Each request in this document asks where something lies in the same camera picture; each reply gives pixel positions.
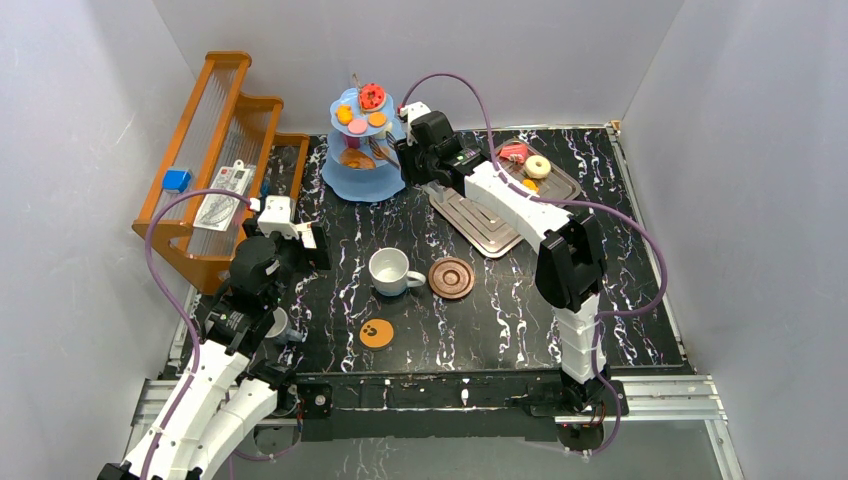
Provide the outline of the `cream white donut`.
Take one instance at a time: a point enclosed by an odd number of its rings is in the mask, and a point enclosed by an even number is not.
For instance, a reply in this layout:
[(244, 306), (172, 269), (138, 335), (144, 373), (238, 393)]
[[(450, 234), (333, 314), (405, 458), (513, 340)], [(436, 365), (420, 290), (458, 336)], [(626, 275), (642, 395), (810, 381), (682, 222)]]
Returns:
[(550, 175), (552, 165), (551, 162), (544, 156), (531, 155), (525, 160), (523, 170), (527, 178), (545, 179)]
[(388, 136), (391, 135), (393, 129), (393, 124), (391, 122), (387, 122), (375, 135), (374, 138), (377, 140), (385, 140)]

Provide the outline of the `round orange cookie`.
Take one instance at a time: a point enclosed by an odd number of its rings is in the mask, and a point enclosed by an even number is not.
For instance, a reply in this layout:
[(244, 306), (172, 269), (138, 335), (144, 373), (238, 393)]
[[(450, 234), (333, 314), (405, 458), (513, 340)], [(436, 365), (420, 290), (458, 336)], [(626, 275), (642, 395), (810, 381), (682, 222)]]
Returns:
[(388, 117), (382, 112), (372, 112), (367, 116), (367, 122), (370, 127), (382, 128), (388, 121)]

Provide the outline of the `brown croissant pastry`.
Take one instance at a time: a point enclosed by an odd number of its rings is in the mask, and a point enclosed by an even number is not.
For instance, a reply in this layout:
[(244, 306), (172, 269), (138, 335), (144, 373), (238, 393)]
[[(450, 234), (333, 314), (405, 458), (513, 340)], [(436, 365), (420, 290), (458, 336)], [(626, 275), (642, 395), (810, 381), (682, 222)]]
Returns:
[(343, 166), (357, 170), (371, 170), (376, 168), (376, 163), (371, 157), (354, 148), (346, 148), (340, 154), (339, 162)]

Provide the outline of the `pink round macaron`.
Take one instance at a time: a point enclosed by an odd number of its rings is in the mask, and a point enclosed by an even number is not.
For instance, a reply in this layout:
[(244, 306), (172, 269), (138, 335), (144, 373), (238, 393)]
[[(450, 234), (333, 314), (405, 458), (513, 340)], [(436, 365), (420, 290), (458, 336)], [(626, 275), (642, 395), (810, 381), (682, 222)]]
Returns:
[(363, 118), (354, 118), (347, 124), (347, 131), (352, 136), (362, 136), (368, 130), (368, 122)]

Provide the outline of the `magenta pink roll cake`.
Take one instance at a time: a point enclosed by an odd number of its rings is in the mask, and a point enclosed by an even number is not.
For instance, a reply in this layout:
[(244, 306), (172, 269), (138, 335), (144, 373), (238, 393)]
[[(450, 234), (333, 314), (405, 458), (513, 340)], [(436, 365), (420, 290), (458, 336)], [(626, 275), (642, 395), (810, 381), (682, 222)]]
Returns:
[(345, 143), (348, 148), (359, 149), (361, 140), (359, 137), (345, 136)]

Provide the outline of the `orange fish-shaped cookie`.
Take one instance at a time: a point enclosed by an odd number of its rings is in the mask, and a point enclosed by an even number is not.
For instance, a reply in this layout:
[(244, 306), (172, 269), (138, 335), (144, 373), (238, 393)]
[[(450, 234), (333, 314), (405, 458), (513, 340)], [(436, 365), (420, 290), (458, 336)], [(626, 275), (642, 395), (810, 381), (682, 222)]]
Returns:
[(349, 125), (355, 118), (352, 107), (347, 104), (339, 105), (335, 110), (335, 118), (340, 125)]

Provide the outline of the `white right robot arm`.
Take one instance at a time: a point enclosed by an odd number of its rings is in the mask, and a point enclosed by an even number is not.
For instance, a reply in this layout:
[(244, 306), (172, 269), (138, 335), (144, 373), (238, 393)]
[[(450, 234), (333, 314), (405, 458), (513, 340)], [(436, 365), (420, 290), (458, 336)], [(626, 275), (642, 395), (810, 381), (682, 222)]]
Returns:
[(403, 106), (404, 136), (393, 143), (409, 185), (452, 189), (514, 229), (537, 255), (534, 284), (558, 324), (558, 404), (590, 413), (603, 399), (605, 356), (599, 340), (600, 290), (607, 271), (600, 226), (589, 212), (542, 203), (493, 152), (464, 146), (448, 118), (422, 103)]

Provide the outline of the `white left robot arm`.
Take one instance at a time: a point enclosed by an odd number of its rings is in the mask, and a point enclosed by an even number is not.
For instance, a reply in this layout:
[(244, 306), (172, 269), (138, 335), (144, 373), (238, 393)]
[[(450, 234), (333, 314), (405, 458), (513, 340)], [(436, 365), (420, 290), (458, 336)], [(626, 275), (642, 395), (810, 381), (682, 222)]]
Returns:
[(252, 358), (266, 340), (303, 341), (281, 303), (298, 269), (330, 268), (327, 237), (316, 222), (287, 233), (262, 232), (253, 220), (245, 228), (187, 371), (136, 446), (99, 478), (210, 479), (260, 420), (297, 407), (293, 371)]

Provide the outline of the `white ceramic mug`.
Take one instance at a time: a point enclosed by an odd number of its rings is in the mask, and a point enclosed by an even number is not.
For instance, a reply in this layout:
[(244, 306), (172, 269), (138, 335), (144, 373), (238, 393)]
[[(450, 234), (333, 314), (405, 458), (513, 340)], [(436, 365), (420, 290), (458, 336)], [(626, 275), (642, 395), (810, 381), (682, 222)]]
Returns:
[(425, 275), (410, 269), (407, 255), (397, 248), (376, 251), (369, 259), (368, 271), (373, 287), (386, 297), (399, 296), (427, 282)]

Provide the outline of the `clear ruler set package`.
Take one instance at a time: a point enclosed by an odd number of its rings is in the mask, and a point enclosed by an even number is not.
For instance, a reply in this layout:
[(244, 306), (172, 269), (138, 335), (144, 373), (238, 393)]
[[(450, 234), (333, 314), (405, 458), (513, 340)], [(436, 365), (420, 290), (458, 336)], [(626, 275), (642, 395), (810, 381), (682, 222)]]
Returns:
[[(254, 167), (247, 165), (242, 159), (237, 159), (231, 165), (224, 165), (218, 170), (210, 188), (244, 196), (252, 183), (254, 173)], [(241, 202), (232, 196), (207, 194), (195, 215), (193, 226), (225, 232), (230, 228), (240, 205)]]

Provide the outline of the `blue three-tier cake stand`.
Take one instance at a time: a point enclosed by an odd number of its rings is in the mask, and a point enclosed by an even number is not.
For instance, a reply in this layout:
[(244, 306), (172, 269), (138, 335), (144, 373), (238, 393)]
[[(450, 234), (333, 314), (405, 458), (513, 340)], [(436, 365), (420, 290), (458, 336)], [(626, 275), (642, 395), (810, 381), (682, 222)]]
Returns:
[[(352, 202), (376, 203), (388, 200), (405, 189), (399, 171), (388, 161), (378, 159), (369, 148), (368, 140), (377, 140), (374, 135), (381, 128), (369, 126), (364, 135), (352, 136), (348, 133), (347, 126), (340, 125), (335, 118), (336, 108), (341, 104), (347, 104), (352, 107), (355, 118), (363, 118), (367, 121), (367, 116), (370, 113), (361, 111), (357, 99), (358, 88), (365, 84), (368, 83), (361, 82), (356, 75), (353, 75), (352, 87), (342, 92), (329, 107), (332, 129), (327, 135), (327, 160), (322, 167), (321, 175), (325, 183), (342, 199)], [(393, 98), (386, 89), (385, 91), (387, 101), (383, 108), (378, 111), (388, 117), (387, 122), (393, 124), (391, 135), (396, 139), (403, 139), (404, 132), (397, 116)], [(375, 161), (375, 169), (357, 170), (343, 166), (339, 162), (340, 154), (348, 148), (345, 143), (345, 136), (360, 138), (361, 146), (358, 150)]]

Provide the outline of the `orange round coaster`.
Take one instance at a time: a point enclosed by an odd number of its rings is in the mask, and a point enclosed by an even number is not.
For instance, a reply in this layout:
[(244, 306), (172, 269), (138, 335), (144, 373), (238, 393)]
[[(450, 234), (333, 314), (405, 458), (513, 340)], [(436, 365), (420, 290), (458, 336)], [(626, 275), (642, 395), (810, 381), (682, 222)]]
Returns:
[(395, 337), (395, 328), (391, 322), (372, 318), (365, 321), (358, 333), (359, 342), (367, 349), (382, 350), (391, 345)]

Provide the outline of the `silver metal tray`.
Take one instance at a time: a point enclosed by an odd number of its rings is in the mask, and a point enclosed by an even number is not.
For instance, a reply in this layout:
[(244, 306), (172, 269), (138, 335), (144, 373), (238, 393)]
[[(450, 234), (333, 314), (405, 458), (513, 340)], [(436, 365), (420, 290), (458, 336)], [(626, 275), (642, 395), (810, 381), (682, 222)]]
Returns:
[(517, 166), (494, 166), (480, 146), (462, 148), (447, 157), (457, 164), (450, 187), (424, 188), (432, 206), (488, 258), (500, 258), (525, 240), (537, 250), (547, 231), (566, 225), (571, 213), (539, 201), (520, 184)]

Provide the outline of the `orange wooden tiered rack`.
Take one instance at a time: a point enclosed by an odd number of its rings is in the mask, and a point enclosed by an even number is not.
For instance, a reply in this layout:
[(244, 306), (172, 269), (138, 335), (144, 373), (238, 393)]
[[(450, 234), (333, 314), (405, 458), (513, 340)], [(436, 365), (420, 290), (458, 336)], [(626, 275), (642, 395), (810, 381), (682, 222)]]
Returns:
[[(310, 138), (303, 133), (278, 131), (284, 107), (281, 98), (252, 96), (242, 85), (252, 64), (242, 51), (206, 54), (197, 82), (153, 177), (148, 195), (132, 228), (144, 236), (155, 214), (175, 197), (164, 187), (166, 174), (188, 171), (188, 190), (209, 188), (221, 169), (243, 161), (253, 176), (247, 195), (256, 197), (266, 177), (273, 148), (295, 147), (293, 179), (287, 190), (296, 199), (308, 157)], [(153, 248), (202, 294), (212, 294), (222, 283), (236, 245), (243, 240), (241, 222), (249, 211), (240, 207), (223, 231), (198, 228), (202, 198), (193, 197), (171, 209), (152, 229)]]

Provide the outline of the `blue eraser block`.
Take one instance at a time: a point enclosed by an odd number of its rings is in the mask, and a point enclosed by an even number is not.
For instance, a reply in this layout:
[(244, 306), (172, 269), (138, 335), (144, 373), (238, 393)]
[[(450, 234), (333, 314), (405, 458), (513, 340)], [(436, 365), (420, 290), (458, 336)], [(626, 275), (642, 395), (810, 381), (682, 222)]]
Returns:
[(190, 170), (168, 169), (161, 182), (162, 190), (168, 193), (183, 193), (190, 186), (192, 178)]

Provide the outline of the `brown wooden saucer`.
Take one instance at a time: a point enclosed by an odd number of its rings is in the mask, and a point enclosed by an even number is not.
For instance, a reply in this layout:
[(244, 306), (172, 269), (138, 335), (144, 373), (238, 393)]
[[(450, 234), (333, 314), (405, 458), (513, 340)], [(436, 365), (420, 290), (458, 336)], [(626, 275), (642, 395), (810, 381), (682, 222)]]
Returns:
[(444, 257), (431, 265), (427, 280), (435, 295), (447, 300), (458, 300), (473, 289), (475, 274), (465, 260)]

